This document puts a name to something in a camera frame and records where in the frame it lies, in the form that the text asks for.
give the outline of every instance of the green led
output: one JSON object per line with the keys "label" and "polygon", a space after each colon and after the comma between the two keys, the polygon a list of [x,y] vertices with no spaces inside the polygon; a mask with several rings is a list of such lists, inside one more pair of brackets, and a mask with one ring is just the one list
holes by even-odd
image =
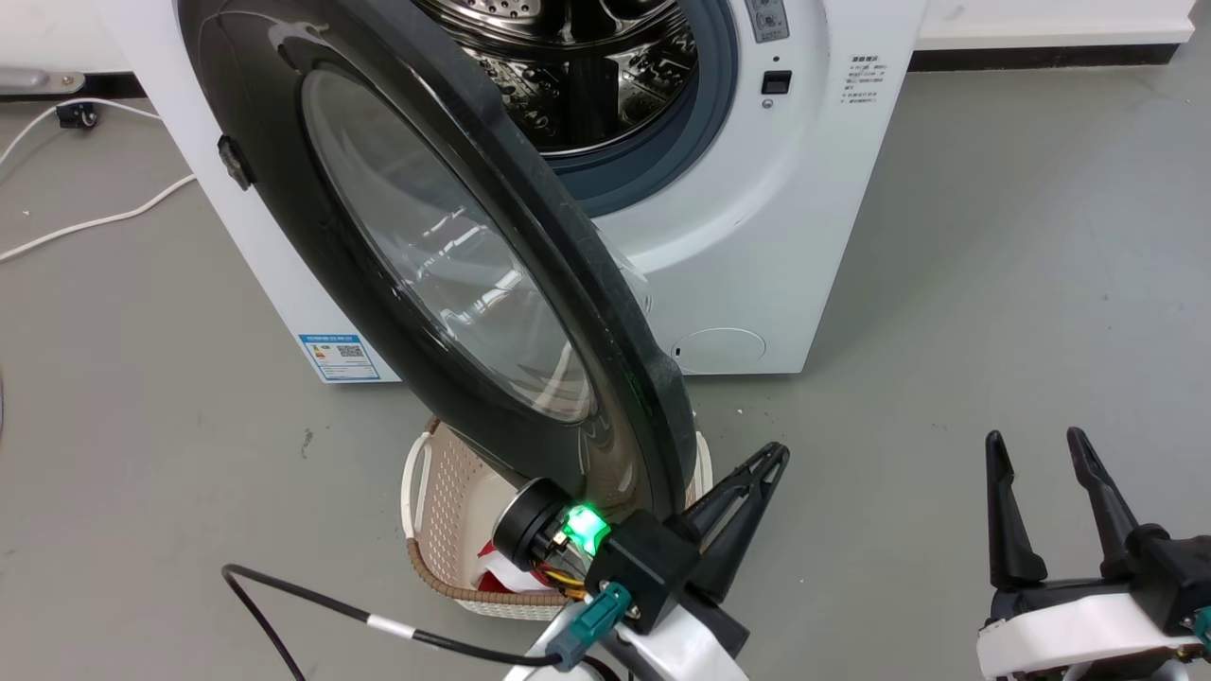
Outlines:
{"label": "green led", "polygon": [[609,525],[597,515],[592,507],[573,507],[568,511],[568,519],[563,521],[563,533],[572,539],[572,543],[590,556],[597,555],[597,548],[602,539],[609,534]]}

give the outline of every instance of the black cable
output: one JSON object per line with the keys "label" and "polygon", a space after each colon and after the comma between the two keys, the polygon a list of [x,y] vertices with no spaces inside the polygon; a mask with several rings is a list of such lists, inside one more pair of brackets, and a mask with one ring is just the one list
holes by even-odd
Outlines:
{"label": "black cable", "polygon": [[596,671],[597,675],[602,677],[602,681],[622,681],[621,679],[618,677],[618,674],[615,674],[613,669],[610,669],[604,662],[595,657],[585,656],[585,659],[582,662],[584,664],[591,666],[593,671]]}
{"label": "black cable", "polygon": [[[235,591],[236,597],[240,599],[240,602],[243,603],[243,607],[248,608],[248,612],[252,613],[253,619],[256,619],[257,624],[260,625],[262,631],[265,633],[265,636],[269,636],[269,641],[274,643],[275,648],[277,648],[277,654],[282,657],[282,662],[286,663],[286,666],[291,670],[291,674],[294,675],[294,681],[306,681],[306,679],[303,676],[303,671],[299,670],[299,665],[294,663],[294,658],[291,657],[289,651],[286,649],[286,643],[282,642],[282,639],[277,635],[277,631],[274,631],[274,626],[269,624],[268,619],[265,619],[265,616],[260,612],[260,608],[257,607],[257,603],[252,602],[252,599],[248,596],[248,594],[235,580],[235,576],[243,577],[245,579],[249,579],[258,584],[264,584],[265,586],[277,589],[279,591],[285,591],[292,596],[297,596],[305,601],[310,601],[317,606],[323,606],[333,612],[339,612],[345,617],[356,619],[362,624],[366,624],[371,618],[371,613],[361,608],[356,608],[349,603],[338,601],[337,599],[325,596],[323,594],[317,594],[310,589],[304,589],[298,584],[291,584],[285,579],[270,577],[262,572],[257,572],[256,570],[248,570],[242,565],[234,565],[234,563],[225,565],[223,566],[222,572],[223,572],[223,579],[228,583],[228,586],[231,586],[231,590]],[[481,648],[480,646],[472,646],[470,643],[464,643],[463,641],[455,641],[453,639],[447,639],[446,636],[438,636],[437,634],[421,631],[420,629],[413,631],[412,640],[420,641],[421,643],[429,643],[430,646],[436,646],[438,648],[444,648],[447,651],[453,651],[455,653],[461,653],[474,658],[484,659],[488,662],[499,662],[501,664],[512,664],[517,666],[551,666],[562,659],[557,654],[529,657],[529,656],[518,656],[500,651],[493,651],[488,648]]]}
{"label": "black cable", "polygon": [[472,646],[471,643],[464,643],[463,641],[455,641],[454,639],[447,639],[446,636],[438,636],[437,634],[430,634],[429,631],[421,631],[420,629],[417,629],[417,633],[412,635],[412,640],[420,641],[421,643],[429,643],[430,646],[437,646],[438,648],[446,648],[447,651],[453,651],[455,653],[477,657],[488,662],[516,664],[520,666],[551,666],[563,659],[557,654],[526,657],[516,656],[513,653],[503,653],[500,651],[489,651],[488,648],[481,648],[480,646]]}

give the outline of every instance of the open door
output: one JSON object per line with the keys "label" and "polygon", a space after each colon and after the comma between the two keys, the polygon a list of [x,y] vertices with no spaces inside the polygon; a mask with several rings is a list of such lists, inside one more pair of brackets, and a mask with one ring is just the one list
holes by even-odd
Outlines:
{"label": "open door", "polygon": [[234,181],[438,418],[515,483],[682,509],[693,414],[638,275],[440,27],[408,0],[178,13]]}

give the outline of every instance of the white cable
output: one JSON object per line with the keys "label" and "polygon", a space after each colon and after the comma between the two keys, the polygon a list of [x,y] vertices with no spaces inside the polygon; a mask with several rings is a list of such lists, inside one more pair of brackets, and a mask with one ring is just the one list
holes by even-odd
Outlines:
{"label": "white cable", "polygon": [[47,234],[46,236],[42,236],[41,239],[35,239],[35,240],[30,241],[29,244],[25,244],[24,246],[18,246],[18,247],[13,248],[12,251],[7,251],[5,253],[0,253],[0,263],[2,263],[5,261],[10,261],[12,258],[16,258],[17,256],[19,256],[19,254],[22,254],[22,253],[24,253],[27,251],[33,251],[34,248],[41,246],[42,244],[46,244],[47,241],[54,241],[56,239],[58,239],[61,236],[67,236],[68,234],[75,234],[76,231],[80,231],[81,229],[88,229],[90,227],[97,227],[97,225],[102,225],[102,224],[109,224],[111,222],[117,222],[117,221],[122,221],[122,219],[126,219],[126,218],[132,218],[132,217],[136,217],[136,216],[140,216],[140,214],[148,212],[153,206],[155,206],[160,201],[163,201],[168,196],[168,194],[172,194],[173,191],[176,191],[176,190],[180,189],[182,187],[189,184],[194,179],[196,179],[196,177],[193,176],[193,174],[190,174],[190,176],[186,176],[186,177],[183,177],[183,178],[178,179],[177,182],[173,182],[171,185],[168,185],[167,189],[165,189],[163,191],[156,194],[154,199],[151,199],[147,204],[143,204],[138,208],[134,208],[133,211],[127,211],[125,213],[117,213],[116,216],[109,216],[109,217],[105,217],[105,218],[91,219],[88,222],[82,222],[80,224],[73,224],[71,227],[65,227],[65,228],[63,228],[63,229],[61,229],[58,231],[52,231],[52,233]]}
{"label": "white cable", "polygon": [[51,107],[50,109],[46,109],[41,114],[38,114],[38,116],[34,120],[29,121],[29,125],[27,125],[24,130],[18,132],[17,137],[15,137],[12,142],[8,143],[8,148],[4,150],[4,154],[0,154],[0,166],[4,166],[4,162],[8,158],[8,154],[11,154],[12,150],[17,148],[17,143],[21,142],[21,139],[25,137],[25,135],[28,135],[30,130],[34,130],[35,125],[41,122],[44,119],[51,116],[56,109],[58,109],[59,107],[65,107],[68,104],[84,104],[88,102],[93,104],[105,104],[107,107],[114,107],[115,109],[122,109],[124,111],[130,111],[132,114],[138,114],[140,116],[147,116],[149,119],[161,120],[160,116],[150,111],[144,111],[143,109],[136,109],[134,107],[127,107],[126,104],[119,104],[117,102],[110,102],[109,99],[97,99],[96,97],[80,97],[78,99],[68,99],[67,102],[59,102],[58,104]]}
{"label": "white cable", "polygon": [[[150,111],[144,111],[143,109],[136,109],[134,107],[128,107],[126,104],[119,104],[117,102],[110,102],[109,99],[97,99],[94,97],[79,97],[76,99],[68,99],[65,102],[59,102],[54,107],[51,107],[50,109],[47,109],[47,110],[42,111],[41,114],[39,114],[36,118],[34,118],[34,120],[29,121],[29,124],[21,132],[17,133],[17,137],[15,137],[13,141],[8,143],[8,147],[4,150],[4,154],[0,154],[0,167],[4,166],[5,160],[8,159],[8,154],[11,154],[12,150],[17,148],[17,144],[22,141],[22,138],[25,137],[25,135],[28,135],[30,130],[34,130],[34,126],[36,126],[39,122],[41,122],[42,120],[45,120],[48,116],[51,116],[57,108],[67,105],[67,104],[81,104],[81,103],[85,103],[85,102],[91,102],[93,104],[105,104],[107,107],[114,107],[115,109],[122,109],[125,111],[130,111],[132,114],[138,114],[140,116],[147,116],[149,119],[161,120],[160,116],[157,116],[157,115],[150,113]],[[0,263],[2,263],[5,261],[8,261],[8,259],[12,259],[12,258],[16,258],[17,256],[19,256],[19,254],[22,254],[22,253],[24,253],[27,251],[31,251],[31,250],[41,246],[42,244],[46,244],[47,241],[53,241],[53,240],[56,240],[56,239],[58,239],[61,236],[67,236],[68,234],[75,234],[76,231],[80,231],[81,229],[88,229],[90,227],[98,227],[98,225],[102,225],[102,224],[109,224],[111,222],[124,221],[124,219],[127,219],[127,218],[140,216],[140,214],[145,213],[147,211],[149,211],[153,206],[155,206],[160,201],[163,201],[170,194],[172,194],[173,191],[176,191],[176,190],[180,189],[182,187],[189,184],[194,179],[195,179],[195,176],[193,176],[193,174],[189,176],[189,177],[183,177],[183,178],[178,179],[177,182],[172,183],[167,189],[165,189],[163,191],[156,194],[156,196],[154,199],[151,199],[147,204],[143,204],[138,208],[134,208],[133,211],[127,211],[125,213],[119,213],[116,216],[109,216],[109,217],[104,217],[104,218],[92,219],[92,221],[88,221],[88,222],[82,222],[80,224],[73,224],[71,227],[65,227],[65,228],[63,228],[63,229],[61,229],[58,231],[52,231],[51,234],[47,234],[46,236],[42,236],[41,239],[35,239],[34,241],[30,241],[29,244],[25,244],[24,246],[18,246],[18,247],[16,247],[16,248],[13,248],[11,251],[7,251],[5,253],[0,253]]]}

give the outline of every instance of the black mount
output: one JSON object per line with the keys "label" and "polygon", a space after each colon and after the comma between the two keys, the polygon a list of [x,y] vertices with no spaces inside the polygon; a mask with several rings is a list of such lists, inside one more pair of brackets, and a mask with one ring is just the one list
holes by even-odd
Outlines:
{"label": "black mount", "polygon": [[791,451],[770,442],[679,515],[660,522],[636,511],[606,537],[585,584],[593,594],[618,582],[631,593],[627,624],[652,631],[679,603],[705,624],[731,657],[748,630],[718,605],[728,595]]}
{"label": "black mount", "polygon": [[1101,577],[1045,582],[1048,566],[1031,548],[1014,498],[1005,441],[993,430],[985,440],[988,572],[997,588],[989,622],[1085,596],[1130,593],[1161,631],[1189,635],[1194,613],[1211,606],[1211,537],[1175,540],[1159,525],[1141,526],[1084,430],[1068,429],[1068,452],[1097,522]]}
{"label": "black mount", "polygon": [[97,108],[92,102],[59,104],[54,107],[54,115],[59,119],[59,127],[73,130],[92,130],[98,120]]}

